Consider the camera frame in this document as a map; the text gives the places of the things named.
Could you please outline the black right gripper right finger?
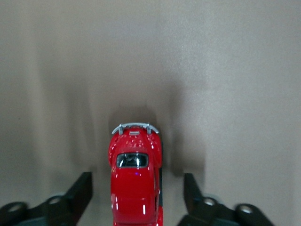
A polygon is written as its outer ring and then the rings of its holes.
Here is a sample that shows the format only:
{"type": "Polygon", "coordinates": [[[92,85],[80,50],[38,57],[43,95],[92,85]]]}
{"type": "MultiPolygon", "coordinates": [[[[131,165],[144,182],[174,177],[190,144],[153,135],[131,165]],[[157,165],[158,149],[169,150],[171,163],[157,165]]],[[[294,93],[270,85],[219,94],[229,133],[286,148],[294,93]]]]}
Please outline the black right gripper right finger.
{"type": "Polygon", "coordinates": [[[213,197],[204,196],[191,173],[184,174],[184,200],[188,214],[180,226],[273,226],[256,206],[241,203],[233,210],[213,197]]]}

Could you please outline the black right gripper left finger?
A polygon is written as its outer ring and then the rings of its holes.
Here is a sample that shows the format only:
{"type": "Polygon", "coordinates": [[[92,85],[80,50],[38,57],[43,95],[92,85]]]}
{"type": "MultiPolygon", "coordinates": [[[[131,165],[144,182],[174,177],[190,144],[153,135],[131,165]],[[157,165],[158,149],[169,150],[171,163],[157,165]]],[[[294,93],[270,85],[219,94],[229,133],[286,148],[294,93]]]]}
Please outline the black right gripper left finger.
{"type": "Polygon", "coordinates": [[[93,177],[84,172],[63,195],[46,199],[36,207],[11,202],[0,208],[2,226],[76,226],[93,196],[93,177]]]}

